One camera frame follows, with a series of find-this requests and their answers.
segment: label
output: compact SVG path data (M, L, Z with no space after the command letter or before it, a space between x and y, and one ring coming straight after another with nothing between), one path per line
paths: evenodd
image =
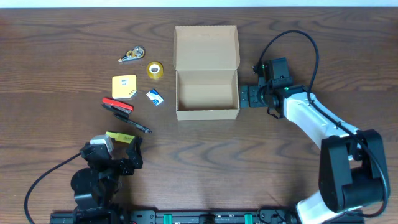
M120 80L120 85L127 85L127 84L129 84L128 78L124 78L124 79Z

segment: small box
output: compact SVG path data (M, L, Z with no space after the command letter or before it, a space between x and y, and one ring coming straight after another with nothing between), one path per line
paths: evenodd
M236 119L239 63L236 26L175 26L177 119Z
M159 95L159 93L153 89L149 92L147 92L147 96L149 97L152 102L157 106L163 102L163 98Z

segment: tape roll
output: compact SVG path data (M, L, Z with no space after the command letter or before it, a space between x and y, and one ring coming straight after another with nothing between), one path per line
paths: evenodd
M147 66L148 76L151 78L160 78L163 76L163 66L159 62L151 62Z

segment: sticky note pad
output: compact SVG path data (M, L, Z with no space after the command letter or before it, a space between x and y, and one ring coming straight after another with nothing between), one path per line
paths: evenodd
M136 75L119 75L112 77L112 98L130 98L136 93Z

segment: black marker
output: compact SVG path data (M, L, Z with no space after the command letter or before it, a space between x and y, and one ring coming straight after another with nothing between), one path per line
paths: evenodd
M123 116L120 116L118 114L113 114L113 116L115 116L117 119L119 119L121 121L126 122L127 124L134 125L138 130L142 131L143 133L152 133L152 131L149 128L144 127L144 126L142 126L140 124L137 124L137 123L135 123L133 121L130 121L129 119L127 119L127 118L125 118Z

